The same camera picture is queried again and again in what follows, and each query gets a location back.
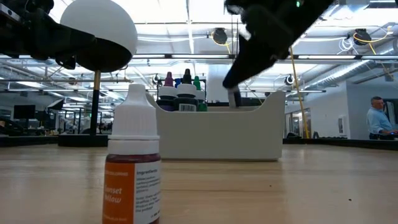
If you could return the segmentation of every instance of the orange label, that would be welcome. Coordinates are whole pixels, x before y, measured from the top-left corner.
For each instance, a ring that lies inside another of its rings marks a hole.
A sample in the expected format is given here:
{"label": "orange label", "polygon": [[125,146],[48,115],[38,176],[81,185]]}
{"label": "orange label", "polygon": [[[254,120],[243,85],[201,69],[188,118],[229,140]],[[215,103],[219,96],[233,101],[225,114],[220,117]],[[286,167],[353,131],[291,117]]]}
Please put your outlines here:
{"label": "orange label", "polygon": [[103,224],[133,223],[135,164],[105,164]]}

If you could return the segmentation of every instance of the white ball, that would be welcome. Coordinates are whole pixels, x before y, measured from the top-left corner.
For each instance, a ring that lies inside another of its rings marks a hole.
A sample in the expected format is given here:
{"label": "white ball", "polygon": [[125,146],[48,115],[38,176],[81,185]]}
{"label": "white ball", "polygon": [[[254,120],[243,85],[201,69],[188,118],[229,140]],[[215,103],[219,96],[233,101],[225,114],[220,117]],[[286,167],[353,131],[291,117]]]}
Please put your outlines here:
{"label": "white ball", "polygon": [[76,0],[63,12],[62,25],[110,40],[136,53],[137,29],[130,15],[111,0]]}

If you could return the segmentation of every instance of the blue shirt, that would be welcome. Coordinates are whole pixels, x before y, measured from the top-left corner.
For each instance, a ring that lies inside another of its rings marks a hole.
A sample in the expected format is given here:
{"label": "blue shirt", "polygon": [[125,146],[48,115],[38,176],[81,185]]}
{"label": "blue shirt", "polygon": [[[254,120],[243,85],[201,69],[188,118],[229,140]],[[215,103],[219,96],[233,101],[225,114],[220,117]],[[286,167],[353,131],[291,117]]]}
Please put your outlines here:
{"label": "blue shirt", "polygon": [[379,134],[379,131],[392,131],[392,126],[383,110],[373,107],[369,109],[366,124],[372,134]]}

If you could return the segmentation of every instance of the man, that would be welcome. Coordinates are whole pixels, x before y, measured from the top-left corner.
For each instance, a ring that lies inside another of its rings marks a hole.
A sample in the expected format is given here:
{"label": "man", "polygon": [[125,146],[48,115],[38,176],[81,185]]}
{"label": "man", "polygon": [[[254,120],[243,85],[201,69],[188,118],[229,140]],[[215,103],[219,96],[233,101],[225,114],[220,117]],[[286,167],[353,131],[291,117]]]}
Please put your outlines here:
{"label": "man", "polygon": [[371,100],[372,107],[368,111],[366,124],[370,132],[370,139],[390,140],[388,134],[398,134],[397,130],[392,129],[392,125],[386,114],[383,112],[384,102],[379,96]]}

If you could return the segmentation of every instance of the wooden table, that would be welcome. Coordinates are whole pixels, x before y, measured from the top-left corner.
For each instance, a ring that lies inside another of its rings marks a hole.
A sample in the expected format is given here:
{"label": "wooden table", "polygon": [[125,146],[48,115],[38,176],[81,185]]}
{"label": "wooden table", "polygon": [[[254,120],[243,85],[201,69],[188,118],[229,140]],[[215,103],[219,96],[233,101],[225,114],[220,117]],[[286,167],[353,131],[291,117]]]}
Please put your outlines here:
{"label": "wooden table", "polygon": [[[161,223],[398,222],[398,152],[284,147],[279,162],[164,162]],[[0,148],[0,223],[101,223],[105,155]]]}

